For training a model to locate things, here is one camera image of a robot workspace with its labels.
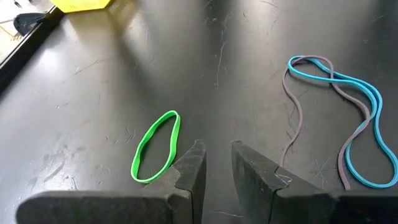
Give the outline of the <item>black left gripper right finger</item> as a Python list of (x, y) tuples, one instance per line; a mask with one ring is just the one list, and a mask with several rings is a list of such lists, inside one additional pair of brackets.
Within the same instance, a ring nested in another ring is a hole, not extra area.
[(397, 192), (326, 191), (242, 141), (231, 143), (231, 158), (248, 223), (397, 223)]

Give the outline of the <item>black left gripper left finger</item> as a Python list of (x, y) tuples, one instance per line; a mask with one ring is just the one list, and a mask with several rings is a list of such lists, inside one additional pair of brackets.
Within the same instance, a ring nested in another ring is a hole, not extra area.
[(206, 145), (193, 146), (161, 177), (129, 194), (48, 191), (24, 200), (17, 223), (201, 223)]

